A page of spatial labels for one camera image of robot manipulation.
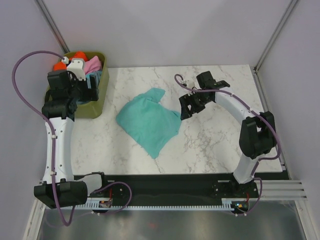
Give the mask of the teal t shirt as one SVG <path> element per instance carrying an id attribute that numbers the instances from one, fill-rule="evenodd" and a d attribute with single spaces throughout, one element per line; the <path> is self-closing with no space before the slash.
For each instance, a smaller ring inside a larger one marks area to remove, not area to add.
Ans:
<path id="1" fill-rule="evenodd" d="M 151 88 L 127 102 L 117 114 L 117 124 L 133 138 L 152 159 L 178 135 L 182 120 L 177 111 L 160 104 L 165 90 Z"/>

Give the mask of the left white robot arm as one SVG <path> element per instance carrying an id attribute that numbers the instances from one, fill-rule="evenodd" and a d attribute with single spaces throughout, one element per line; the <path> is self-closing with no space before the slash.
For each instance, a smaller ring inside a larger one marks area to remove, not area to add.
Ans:
<path id="1" fill-rule="evenodd" d="M 46 168 L 42 184 L 35 186 L 34 196 L 50 209 L 83 205 L 94 192 L 99 197 L 110 191 L 101 173 L 89 173 L 76 180 L 71 165 L 71 138 L 78 104 L 99 99 L 99 75 L 80 79 L 70 70 L 51 71 L 49 88 L 41 113 L 47 131 Z"/>

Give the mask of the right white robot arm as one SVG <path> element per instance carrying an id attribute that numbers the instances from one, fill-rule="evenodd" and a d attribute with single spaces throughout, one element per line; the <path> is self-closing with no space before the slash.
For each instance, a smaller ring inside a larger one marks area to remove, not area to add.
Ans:
<path id="1" fill-rule="evenodd" d="M 235 197 L 242 196 L 247 191 L 246 184 L 254 179 L 259 163 L 267 161 L 269 157 L 266 155 L 280 146 L 274 115 L 269 111 L 257 113 L 233 93 L 229 83 L 216 81 L 210 71 L 197 75 L 198 87 L 186 82 L 180 74 L 176 74 L 174 80 L 190 92 L 179 98 L 181 120 L 200 113 L 206 104 L 213 102 L 224 108 L 240 124 L 238 142 L 242 154 L 233 172 L 235 181 L 229 184 L 229 191 Z"/>

